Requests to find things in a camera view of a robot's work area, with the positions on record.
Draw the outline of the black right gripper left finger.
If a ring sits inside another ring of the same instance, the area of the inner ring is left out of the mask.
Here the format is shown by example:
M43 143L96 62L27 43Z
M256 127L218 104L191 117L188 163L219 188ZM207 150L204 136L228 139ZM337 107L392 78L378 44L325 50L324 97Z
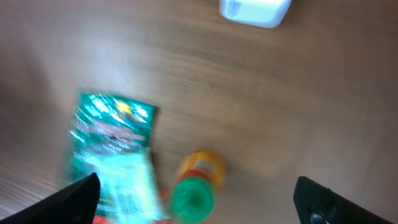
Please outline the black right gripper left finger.
M100 180L94 172L1 224L92 224L99 199Z

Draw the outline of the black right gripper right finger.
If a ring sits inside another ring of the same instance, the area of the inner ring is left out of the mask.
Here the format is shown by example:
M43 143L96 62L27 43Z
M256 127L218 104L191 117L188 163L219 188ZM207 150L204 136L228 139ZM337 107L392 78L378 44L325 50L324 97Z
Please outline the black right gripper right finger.
M305 176L293 200L301 224L392 224Z

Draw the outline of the green glove packet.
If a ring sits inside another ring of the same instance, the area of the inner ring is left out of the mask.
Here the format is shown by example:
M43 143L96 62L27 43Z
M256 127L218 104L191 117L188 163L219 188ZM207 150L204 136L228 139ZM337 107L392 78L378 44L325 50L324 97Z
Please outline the green glove packet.
M93 173L83 161L87 154L127 154L143 148L150 153L155 112L155 106L123 96L82 93L69 130L66 180L75 182Z

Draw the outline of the red yellow sauce bottle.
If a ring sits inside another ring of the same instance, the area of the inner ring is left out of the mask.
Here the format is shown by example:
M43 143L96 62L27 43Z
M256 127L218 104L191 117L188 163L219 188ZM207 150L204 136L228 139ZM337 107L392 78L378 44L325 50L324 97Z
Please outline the red yellow sauce bottle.
M196 150L181 163L178 181L169 196L169 210L179 223L200 223L214 210L226 175L222 158Z

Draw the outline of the red sauce sachet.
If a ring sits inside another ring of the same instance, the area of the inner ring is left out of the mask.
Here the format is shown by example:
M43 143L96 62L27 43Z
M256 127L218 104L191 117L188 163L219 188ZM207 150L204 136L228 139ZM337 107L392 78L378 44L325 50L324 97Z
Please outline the red sauce sachet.
M158 191L159 197L161 199L162 205L166 207L166 203L168 201L168 192L166 190ZM115 224L116 222L110 218L106 218L104 216L95 215L93 219L93 224ZM170 224L170 218L153 221L152 224Z

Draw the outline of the pale green wipes packet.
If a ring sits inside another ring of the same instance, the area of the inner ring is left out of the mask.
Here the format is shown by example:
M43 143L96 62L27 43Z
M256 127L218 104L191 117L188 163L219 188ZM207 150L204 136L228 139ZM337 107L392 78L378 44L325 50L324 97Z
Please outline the pale green wipes packet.
M156 223L169 219L147 148L127 154L87 154L83 161L99 178L96 214L107 223Z

